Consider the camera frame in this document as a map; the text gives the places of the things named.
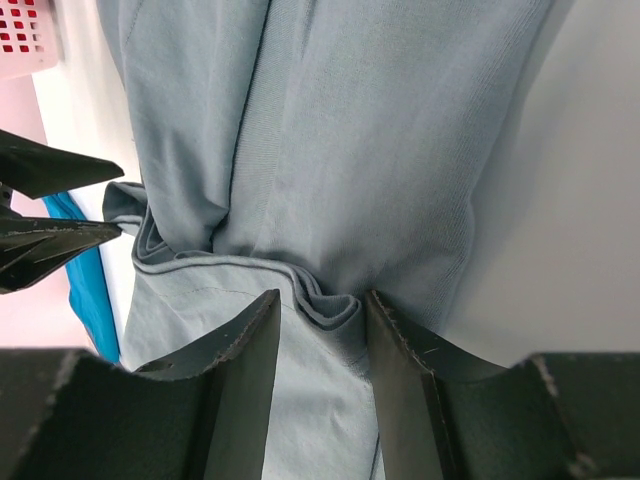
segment pink basket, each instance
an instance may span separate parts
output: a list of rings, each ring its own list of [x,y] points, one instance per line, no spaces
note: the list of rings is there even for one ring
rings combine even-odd
[[[48,0],[0,0],[0,80],[29,75],[58,63]]]

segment stitched seam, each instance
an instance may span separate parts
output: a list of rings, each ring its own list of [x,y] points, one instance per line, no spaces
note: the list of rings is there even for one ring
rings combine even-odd
[[[189,295],[190,293],[205,292],[207,290],[216,290],[218,292],[224,292],[224,293],[239,293],[241,295],[247,295],[247,296],[249,296],[251,298],[258,298],[258,295],[254,295],[254,294],[249,293],[249,292],[241,292],[241,291],[237,291],[237,290],[225,290],[224,288],[218,288],[218,287],[202,287],[202,288],[196,288],[195,290],[188,290],[186,292],[174,293],[174,294],[171,294],[171,295],[157,294],[157,296],[160,297],[160,298],[175,298],[175,297],[181,297],[183,295]],[[289,305],[287,305],[285,303],[281,303],[281,305],[295,313],[295,309],[293,309]]]
[[[140,0],[138,6],[136,7],[136,11],[133,13],[133,19],[131,20],[131,27],[129,27],[129,32],[127,33],[127,37],[124,39],[124,48],[129,44],[129,39],[131,38],[131,34],[133,33],[133,27],[136,26],[136,22],[138,21],[138,15],[140,14],[140,10],[142,9],[142,4],[144,0]]]

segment white surface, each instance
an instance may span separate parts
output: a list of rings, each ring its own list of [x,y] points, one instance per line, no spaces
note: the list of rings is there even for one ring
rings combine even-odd
[[[511,364],[640,350],[640,2],[578,0],[474,197],[445,336]]]
[[[104,40],[95,0],[56,0],[62,55],[51,70],[33,75],[47,142],[55,148],[111,160],[126,180],[139,181],[126,97]],[[105,184],[72,192],[92,220],[102,220]],[[123,235],[100,247],[122,338],[133,294],[133,239]]]

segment wrinkled fabric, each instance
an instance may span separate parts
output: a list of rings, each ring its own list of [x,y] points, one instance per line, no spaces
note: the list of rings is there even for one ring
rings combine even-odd
[[[123,363],[278,288],[263,477],[382,478],[362,294],[444,321],[473,187],[549,1],[99,6],[144,180],[104,205],[136,234]]]

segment blue cloth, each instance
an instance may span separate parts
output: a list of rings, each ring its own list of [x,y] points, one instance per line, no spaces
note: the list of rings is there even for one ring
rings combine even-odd
[[[137,234],[123,365],[278,288],[263,478],[381,478],[362,295],[446,321],[551,3],[99,1],[144,178],[104,203]]]
[[[44,198],[51,218],[86,220],[67,192]],[[116,363],[120,357],[113,311],[98,248],[78,255],[66,265],[71,291],[69,303],[91,336],[98,353]]]

